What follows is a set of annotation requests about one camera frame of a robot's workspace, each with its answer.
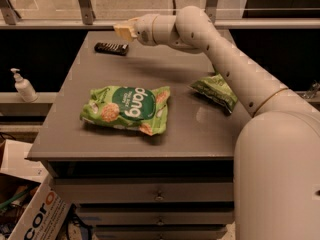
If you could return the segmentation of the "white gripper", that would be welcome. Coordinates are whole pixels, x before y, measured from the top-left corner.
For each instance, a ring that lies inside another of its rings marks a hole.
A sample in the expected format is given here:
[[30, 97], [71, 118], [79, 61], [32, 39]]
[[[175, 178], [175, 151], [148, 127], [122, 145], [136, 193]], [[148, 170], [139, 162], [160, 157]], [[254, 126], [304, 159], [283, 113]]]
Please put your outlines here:
[[138, 18], [121, 21], [113, 26], [115, 33], [122, 39], [132, 42], [137, 39], [141, 44], [155, 46], [153, 23], [158, 14], [146, 14]]

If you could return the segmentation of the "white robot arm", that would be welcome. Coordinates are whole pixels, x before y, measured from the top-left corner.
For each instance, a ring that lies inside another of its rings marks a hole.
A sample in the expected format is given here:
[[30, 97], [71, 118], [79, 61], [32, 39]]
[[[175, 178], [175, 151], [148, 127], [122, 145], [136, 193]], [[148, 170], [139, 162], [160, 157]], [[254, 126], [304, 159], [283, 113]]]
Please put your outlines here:
[[195, 6], [114, 29], [148, 46], [200, 50], [249, 113], [234, 152], [236, 240], [320, 240], [320, 112], [222, 37]]

